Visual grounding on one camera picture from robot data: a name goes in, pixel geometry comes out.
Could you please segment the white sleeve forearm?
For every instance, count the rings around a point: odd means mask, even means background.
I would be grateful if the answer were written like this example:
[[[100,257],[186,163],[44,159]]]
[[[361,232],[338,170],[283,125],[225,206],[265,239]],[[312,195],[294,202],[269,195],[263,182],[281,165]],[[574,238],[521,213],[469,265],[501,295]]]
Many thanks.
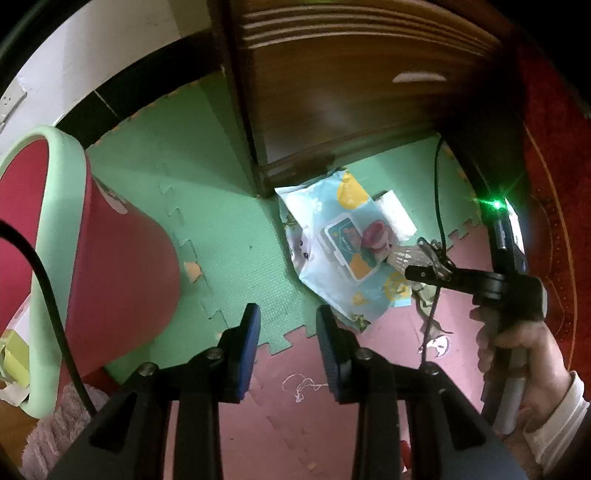
[[[590,478],[590,402],[578,374],[570,375],[569,390],[543,425],[532,429],[527,420],[504,440],[527,479]]]

